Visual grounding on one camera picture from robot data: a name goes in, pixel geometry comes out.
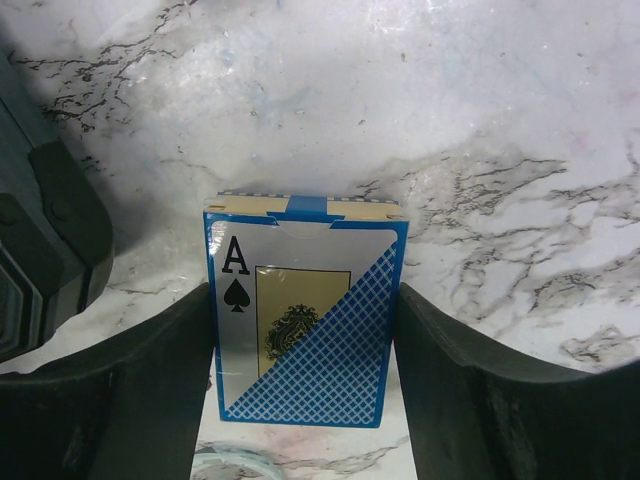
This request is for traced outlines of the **black poker carrying case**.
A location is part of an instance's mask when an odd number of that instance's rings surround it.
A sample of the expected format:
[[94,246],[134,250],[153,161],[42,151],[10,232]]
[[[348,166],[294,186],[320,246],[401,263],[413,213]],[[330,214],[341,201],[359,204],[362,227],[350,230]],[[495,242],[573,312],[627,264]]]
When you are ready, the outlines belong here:
[[1,61],[1,359],[35,350],[104,291],[114,231],[103,202]]

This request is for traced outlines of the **blue playing card deck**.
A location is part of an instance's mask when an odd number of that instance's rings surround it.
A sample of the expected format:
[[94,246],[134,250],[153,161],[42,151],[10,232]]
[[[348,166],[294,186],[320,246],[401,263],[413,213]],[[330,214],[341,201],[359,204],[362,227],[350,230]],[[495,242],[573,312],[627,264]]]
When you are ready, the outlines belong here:
[[224,191],[203,219],[221,418],[379,426],[409,230],[401,206]]

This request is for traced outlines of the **clear acrylic dealer button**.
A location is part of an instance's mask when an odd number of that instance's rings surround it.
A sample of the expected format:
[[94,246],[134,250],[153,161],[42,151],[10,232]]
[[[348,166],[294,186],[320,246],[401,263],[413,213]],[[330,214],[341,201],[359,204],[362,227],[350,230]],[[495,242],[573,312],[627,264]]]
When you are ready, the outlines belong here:
[[285,479],[268,456],[247,447],[206,442],[194,453],[191,479]]

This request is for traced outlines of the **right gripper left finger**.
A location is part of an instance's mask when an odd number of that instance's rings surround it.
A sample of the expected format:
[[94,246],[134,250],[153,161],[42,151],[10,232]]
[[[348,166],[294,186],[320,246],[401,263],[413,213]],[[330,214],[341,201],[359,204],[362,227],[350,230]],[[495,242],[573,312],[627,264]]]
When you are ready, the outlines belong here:
[[202,284],[98,344],[2,375],[2,478],[189,478],[213,348]]

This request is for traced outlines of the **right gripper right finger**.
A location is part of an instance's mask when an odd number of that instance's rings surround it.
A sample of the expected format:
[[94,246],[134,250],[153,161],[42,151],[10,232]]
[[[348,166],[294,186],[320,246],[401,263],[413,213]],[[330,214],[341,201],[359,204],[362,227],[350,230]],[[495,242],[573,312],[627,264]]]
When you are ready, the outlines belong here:
[[394,345],[421,479],[635,479],[639,365],[592,374],[516,351],[399,290]]

